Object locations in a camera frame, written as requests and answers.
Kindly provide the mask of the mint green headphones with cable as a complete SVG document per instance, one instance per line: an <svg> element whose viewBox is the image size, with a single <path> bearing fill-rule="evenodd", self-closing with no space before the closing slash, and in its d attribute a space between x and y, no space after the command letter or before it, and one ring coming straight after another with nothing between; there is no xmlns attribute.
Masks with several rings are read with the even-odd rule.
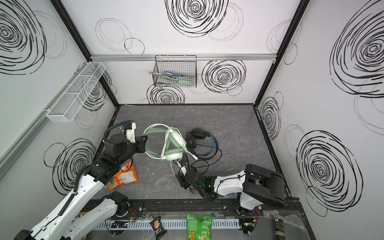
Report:
<svg viewBox="0 0 384 240"><path fill-rule="evenodd" d="M152 134L164 134L164 144L160 153L156 153L150 147L149 136ZM187 142L177 128L165 124L152 124L144 130L143 135L148 137L145 154L151 159L169 162L174 174L173 163L175 161L180 167L179 162L183 158L183 154L190 155L195 160L199 159L196 154L187 149Z"/></svg>

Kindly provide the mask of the black headphones with cable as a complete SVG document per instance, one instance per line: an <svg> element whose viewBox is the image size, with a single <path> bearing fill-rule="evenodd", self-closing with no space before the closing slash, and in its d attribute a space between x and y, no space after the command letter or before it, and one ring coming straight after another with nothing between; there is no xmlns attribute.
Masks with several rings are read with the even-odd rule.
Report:
<svg viewBox="0 0 384 240"><path fill-rule="evenodd" d="M216 137L203 129L195 128L187 132L185 141L187 150L198 158L191 163L191 167L201 174L206 173L223 155Z"/></svg>

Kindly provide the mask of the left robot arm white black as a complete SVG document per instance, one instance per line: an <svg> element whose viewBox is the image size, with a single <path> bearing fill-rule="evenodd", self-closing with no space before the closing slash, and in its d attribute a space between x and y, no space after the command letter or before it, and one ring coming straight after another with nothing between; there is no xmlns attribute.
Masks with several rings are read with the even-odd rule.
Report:
<svg viewBox="0 0 384 240"><path fill-rule="evenodd" d="M133 142L123 134L105 139L105 150L76 177L74 188L41 222L31 230L21 230L16 240L80 240L104 220L130 211L128 198L120 192L107 195L79 220L75 217L91 198L118 173L134 154L146 151L148 136Z"/></svg>

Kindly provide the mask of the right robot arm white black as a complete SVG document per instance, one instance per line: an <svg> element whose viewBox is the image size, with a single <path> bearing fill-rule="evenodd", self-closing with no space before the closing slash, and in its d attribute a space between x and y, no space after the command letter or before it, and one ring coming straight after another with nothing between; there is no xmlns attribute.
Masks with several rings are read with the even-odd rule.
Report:
<svg viewBox="0 0 384 240"><path fill-rule="evenodd" d="M229 176L204 176L184 164L176 177L182 188L193 188L208 201L237 194L237 206L243 210L286 206L284 176L256 165L248 164L245 170Z"/></svg>

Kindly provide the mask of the orange snack bag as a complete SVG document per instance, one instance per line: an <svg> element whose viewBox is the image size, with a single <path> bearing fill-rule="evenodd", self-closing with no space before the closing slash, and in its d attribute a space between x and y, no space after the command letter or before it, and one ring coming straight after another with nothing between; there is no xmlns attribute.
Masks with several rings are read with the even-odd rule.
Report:
<svg viewBox="0 0 384 240"><path fill-rule="evenodd" d="M133 165L133 160L131 160L123 165L121 170L111 178L111 180L108 182L108 187L111 191L118 186L135 183L138 181L138 175Z"/></svg>

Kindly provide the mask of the green chips bag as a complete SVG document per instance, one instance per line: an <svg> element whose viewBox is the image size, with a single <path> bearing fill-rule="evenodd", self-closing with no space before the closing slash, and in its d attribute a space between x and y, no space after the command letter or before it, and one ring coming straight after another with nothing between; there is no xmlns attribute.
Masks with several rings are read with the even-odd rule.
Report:
<svg viewBox="0 0 384 240"><path fill-rule="evenodd" d="M187 239L211 240L213 217L187 214Z"/></svg>

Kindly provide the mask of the small dark snack packet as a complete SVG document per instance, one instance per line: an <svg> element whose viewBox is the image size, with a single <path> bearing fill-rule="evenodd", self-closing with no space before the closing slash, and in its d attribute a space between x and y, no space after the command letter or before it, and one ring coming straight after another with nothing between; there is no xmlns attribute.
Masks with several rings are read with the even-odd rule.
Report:
<svg viewBox="0 0 384 240"><path fill-rule="evenodd" d="M152 227L155 233L156 240L160 240L167 233L167 231L163 227L161 216L158 216L154 220L152 220L150 222L150 226Z"/></svg>

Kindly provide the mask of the green blue items in basket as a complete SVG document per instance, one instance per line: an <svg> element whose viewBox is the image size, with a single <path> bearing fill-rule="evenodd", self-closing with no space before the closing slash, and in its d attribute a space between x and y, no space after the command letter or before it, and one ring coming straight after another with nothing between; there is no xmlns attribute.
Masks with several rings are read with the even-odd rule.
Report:
<svg viewBox="0 0 384 240"><path fill-rule="evenodd" d="M156 78L155 83L158 84L175 84L180 87L192 87L194 85L194 80L168 71L165 71L164 74L155 72L149 72L149 74Z"/></svg>

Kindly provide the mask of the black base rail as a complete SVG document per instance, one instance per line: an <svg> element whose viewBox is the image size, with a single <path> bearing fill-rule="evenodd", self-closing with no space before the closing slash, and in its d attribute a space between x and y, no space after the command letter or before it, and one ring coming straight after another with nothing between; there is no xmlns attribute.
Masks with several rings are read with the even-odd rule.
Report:
<svg viewBox="0 0 384 240"><path fill-rule="evenodd" d="M240 208L236 199L220 199L217 201L207 201L202 199L181 199L181 200L129 200L130 207L134 209L129 212L134 217L139 217L150 213L213 213L225 217L250 216L263 214L267 211L302 211L303 207L298 198L288 198L287 205L282 208L270 207L265 204L256 206L255 210L245 210Z"/></svg>

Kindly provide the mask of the white mesh wall shelf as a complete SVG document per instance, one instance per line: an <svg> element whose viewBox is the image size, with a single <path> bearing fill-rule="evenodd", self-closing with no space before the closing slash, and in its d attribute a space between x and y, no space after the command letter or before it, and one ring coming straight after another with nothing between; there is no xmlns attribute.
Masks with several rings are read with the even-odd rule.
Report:
<svg viewBox="0 0 384 240"><path fill-rule="evenodd" d="M72 122L98 86L106 68L102 62L88 62L76 72L64 92L46 113L54 123Z"/></svg>

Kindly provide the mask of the aluminium wall rail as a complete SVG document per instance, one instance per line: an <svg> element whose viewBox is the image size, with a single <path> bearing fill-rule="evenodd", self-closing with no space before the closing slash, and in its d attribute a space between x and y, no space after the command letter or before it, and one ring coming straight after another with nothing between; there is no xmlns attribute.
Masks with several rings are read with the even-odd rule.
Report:
<svg viewBox="0 0 384 240"><path fill-rule="evenodd" d="M242 61L274 61L276 54L142 54L142 55L92 55L91 60L96 62L147 62L147 61L215 61L215 60L242 60Z"/></svg>

